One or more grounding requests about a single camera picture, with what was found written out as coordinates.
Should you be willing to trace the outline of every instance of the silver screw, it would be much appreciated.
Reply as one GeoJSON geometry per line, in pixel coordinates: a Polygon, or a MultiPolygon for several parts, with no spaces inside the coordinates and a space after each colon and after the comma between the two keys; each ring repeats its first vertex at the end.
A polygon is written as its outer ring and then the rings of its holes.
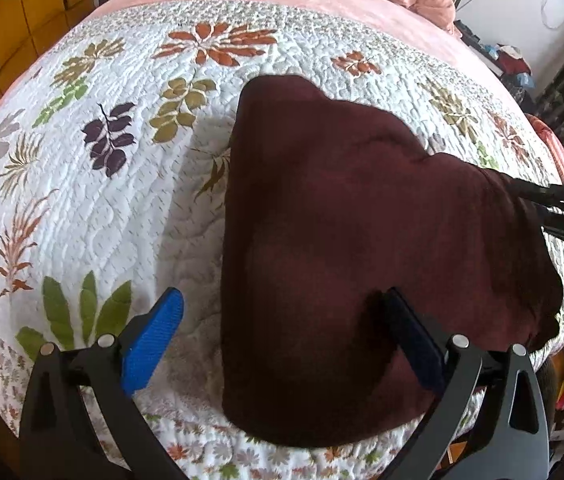
{"type": "Polygon", "coordinates": [[[101,348],[108,348],[113,346],[113,343],[116,341],[116,337],[113,334],[102,334],[98,337],[98,346],[101,348]]]}
{"type": "Polygon", "coordinates": [[[44,343],[40,347],[40,353],[42,355],[51,355],[53,353],[53,350],[55,349],[56,349],[56,345],[54,345],[53,343],[44,343]]]}
{"type": "Polygon", "coordinates": [[[452,343],[457,346],[457,348],[468,348],[468,338],[462,334],[455,334],[452,337],[452,343]]]}
{"type": "Polygon", "coordinates": [[[524,345],[516,343],[513,345],[513,353],[519,355],[519,357],[524,357],[526,355],[526,348],[524,348],[524,345]]]}

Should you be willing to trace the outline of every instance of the maroon garment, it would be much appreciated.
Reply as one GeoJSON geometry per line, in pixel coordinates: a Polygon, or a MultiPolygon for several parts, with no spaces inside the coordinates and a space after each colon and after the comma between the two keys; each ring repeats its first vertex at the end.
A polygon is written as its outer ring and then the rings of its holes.
{"type": "Polygon", "coordinates": [[[335,446],[428,409],[378,319],[392,286],[483,349],[557,334],[562,285],[510,177],[429,156],[392,114],[298,76],[249,82],[231,142],[223,408],[248,433],[335,446]]]}

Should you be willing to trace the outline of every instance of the floral bedspread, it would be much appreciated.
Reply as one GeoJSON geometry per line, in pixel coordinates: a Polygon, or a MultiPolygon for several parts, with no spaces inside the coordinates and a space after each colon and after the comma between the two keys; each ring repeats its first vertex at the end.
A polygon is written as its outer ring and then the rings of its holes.
{"type": "MultiPolygon", "coordinates": [[[[301,74],[333,98],[392,111],[430,153],[559,182],[519,109],[366,25],[205,0],[84,22],[0,104],[0,414],[15,433],[44,341],[72,349],[119,333],[167,286],[184,293],[185,319],[135,401],[191,478],[371,478],[412,433],[417,420],[349,446],[290,449],[222,415],[229,136],[241,88],[265,73],[301,74]]],[[[547,244],[564,279],[564,244],[547,244]]],[[[559,322],[536,366],[564,344],[564,305],[559,322]]],[[[102,446],[120,462],[92,393],[84,397],[102,446]]]]}

